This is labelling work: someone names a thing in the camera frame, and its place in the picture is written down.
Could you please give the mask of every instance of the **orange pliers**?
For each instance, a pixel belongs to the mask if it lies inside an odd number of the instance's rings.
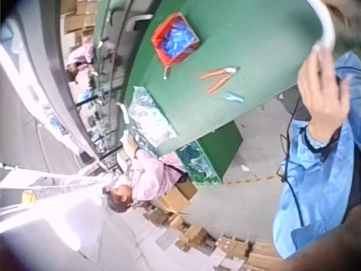
[[[207,72],[204,75],[202,75],[200,78],[205,79],[211,76],[216,75],[224,75],[222,76],[217,83],[215,83],[214,86],[212,86],[210,89],[207,90],[208,94],[211,94],[218,90],[221,86],[223,86],[237,71],[239,70],[239,67],[228,67],[224,69],[215,69],[214,71]]]

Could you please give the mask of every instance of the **blue shirt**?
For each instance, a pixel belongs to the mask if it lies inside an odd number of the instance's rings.
[[[353,176],[354,145],[361,147],[361,72],[345,67],[359,69],[360,60],[348,52],[335,62],[341,80],[347,74],[352,75],[351,107],[338,144],[330,148],[326,159],[306,146],[304,133],[307,129],[303,128],[308,122],[293,120],[291,124],[293,137],[287,176],[300,204],[304,226],[301,227],[293,195],[285,184],[273,226],[275,247],[283,258],[339,226],[346,211]]]

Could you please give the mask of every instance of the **floor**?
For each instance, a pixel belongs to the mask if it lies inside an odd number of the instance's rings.
[[[184,219],[202,225],[214,237],[225,234],[271,242],[283,188],[276,175],[284,158],[280,134],[286,131],[289,118],[276,99],[237,118],[244,142],[223,185],[198,186]]]

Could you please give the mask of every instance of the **red basket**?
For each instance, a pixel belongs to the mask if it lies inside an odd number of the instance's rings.
[[[193,33],[196,40],[190,44],[187,48],[184,48],[184,51],[178,54],[175,58],[169,57],[166,52],[161,48],[160,44],[163,41],[163,37],[171,30],[173,24],[177,20],[182,20],[188,26],[189,30]],[[187,22],[186,18],[180,13],[171,14],[154,32],[151,39],[154,50],[156,50],[157,56],[164,66],[169,66],[173,63],[181,62],[191,54],[194,50],[199,47],[199,38],[196,33],[191,28],[190,24]]]

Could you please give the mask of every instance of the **green cabinet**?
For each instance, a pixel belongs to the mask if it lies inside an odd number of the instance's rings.
[[[197,185],[218,185],[242,143],[234,121],[176,150]]]

